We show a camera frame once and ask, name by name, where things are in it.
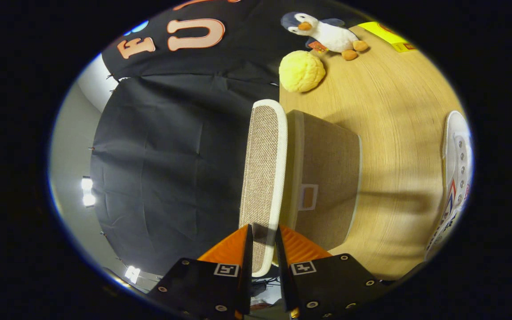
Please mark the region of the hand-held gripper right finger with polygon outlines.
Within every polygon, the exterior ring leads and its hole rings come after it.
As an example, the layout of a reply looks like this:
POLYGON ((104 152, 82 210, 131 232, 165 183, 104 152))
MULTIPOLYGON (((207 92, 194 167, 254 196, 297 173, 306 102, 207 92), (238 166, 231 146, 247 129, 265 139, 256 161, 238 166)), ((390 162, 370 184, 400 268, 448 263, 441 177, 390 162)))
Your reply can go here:
POLYGON ((388 287, 350 254, 333 255, 280 225, 276 249, 282 298, 293 320, 341 320, 388 287))

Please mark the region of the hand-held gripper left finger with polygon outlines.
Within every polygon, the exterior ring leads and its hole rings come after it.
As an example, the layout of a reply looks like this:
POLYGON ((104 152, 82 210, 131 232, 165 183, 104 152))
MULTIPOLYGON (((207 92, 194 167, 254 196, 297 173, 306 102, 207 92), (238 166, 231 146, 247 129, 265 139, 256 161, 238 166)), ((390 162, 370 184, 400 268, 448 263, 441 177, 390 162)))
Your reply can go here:
POLYGON ((183 320, 241 320, 250 312, 252 256, 247 224, 201 257, 177 260, 148 297, 183 320))

